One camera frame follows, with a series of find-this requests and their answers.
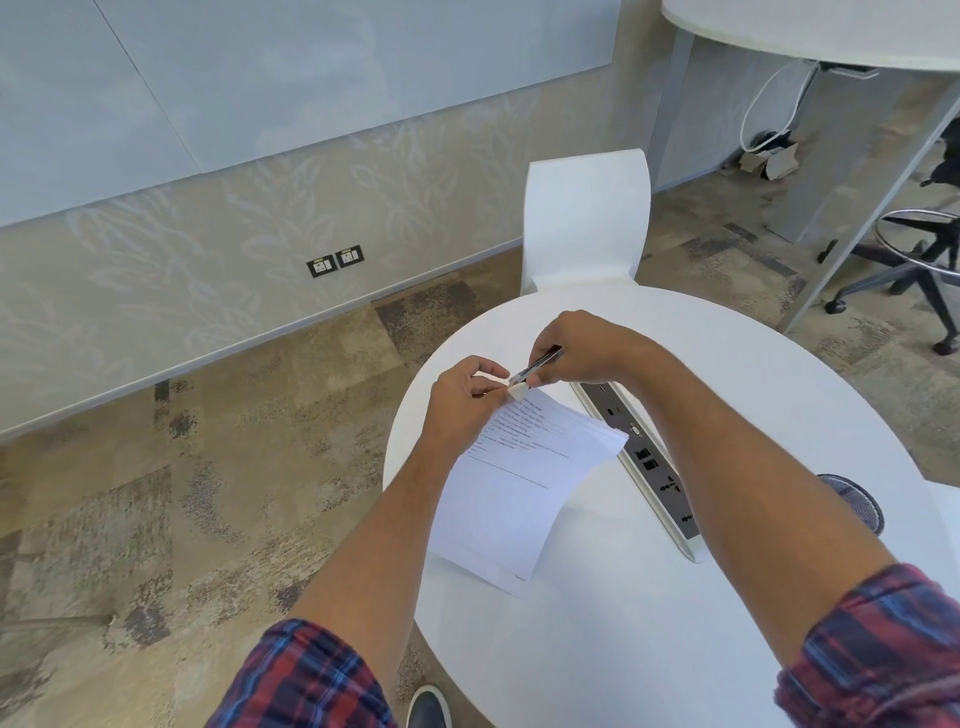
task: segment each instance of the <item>shoe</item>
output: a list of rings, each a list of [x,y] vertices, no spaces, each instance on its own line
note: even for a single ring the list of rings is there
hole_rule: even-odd
[[[414,693],[407,711],[407,728],[452,728],[450,709],[444,694],[432,685]]]

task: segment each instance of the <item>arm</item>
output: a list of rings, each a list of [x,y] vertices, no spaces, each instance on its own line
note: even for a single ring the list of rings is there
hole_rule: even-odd
[[[618,381],[643,402],[684,481],[710,553],[782,665],[837,602],[895,563],[829,486],[717,397],[673,354],[585,311],[547,327],[531,361],[564,355],[531,377]]]
[[[371,512],[344,539],[294,604],[291,618],[321,624],[350,644],[385,690],[410,637],[423,559],[446,477],[507,389],[485,372],[509,373],[478,356],[433,385],[423,432]]]

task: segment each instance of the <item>person's left arm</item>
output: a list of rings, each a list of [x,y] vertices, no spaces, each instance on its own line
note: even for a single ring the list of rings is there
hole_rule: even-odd
[[[282,725],[302,719],[294,713],[302,710],[313,716],[310,725],[390,722],[373,677],[387,691],[394,683],[446,478],[507,401],[506,386],[479,373],[509,376],[479,356],[440,375],[410,457],[307,584],[289,619],[264,635],[207,725]]]

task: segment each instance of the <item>plaid shirt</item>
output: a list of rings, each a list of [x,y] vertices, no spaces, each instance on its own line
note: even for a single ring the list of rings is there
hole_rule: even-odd
[[[960,728],[960,604],[916,568],[871,576],[823,618],[776,700],[802,726]],[[300,619],[271,627],[207,726],[396,726],[367,664]]]

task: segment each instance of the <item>white cable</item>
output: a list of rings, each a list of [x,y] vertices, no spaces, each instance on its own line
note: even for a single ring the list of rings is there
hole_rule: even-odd
[[[794,102],[793,111],[790,113],[790,118],[787,119],[786,124],[784,124],[783,128],[779,132],[777,132],[776,136],[771,136],[770,138],[757,144],[755,147],[748,147],[747,142],[743,138],[743,133],[746,131],[746,127],[747,127],[747,117],[749,117],[750,112],[754,110],[754,106],[756,106],[756,102],[759,101],[760,96],[762,96],[763,92],[767,90],[767,86],[770,85],[770,83],[772,83],[773,80],[780,75],[780,73],[785,71],[794,63],[810,63],[810,70],[807,72],[806,76],[804,77],[804,82],[800,84],[800,91],[797,93],[797,101]],[[743,121],[740,122],[740,149],[742,149],[744,152],[755,152],[756,150],[762,148],[764,145],[769,143],[770,139],[776,139],[777,136],[780,136],[781,134],[786,133],[790,129],[790,125],[793,124],[793,120],[797,116],[797,109],[800,108],[800,101],[801,99],[804,98],[804,90],[806,89],[806,84],[807,82],[809,82],[810,77],[813,75],[813,72],[815,70],[817,70],[817,63],[815,61],[808,61],[807,59],[794,59],[791,62],[785,63],[784,65],[782,65],[780,68],[777,69],[777,71],[774,73],[773,76],[767,79],[767,83],[760,87],[760,91],[756,93],[754,100],[750,102],[750,105],[747,107],[747,110],[743,114]]]

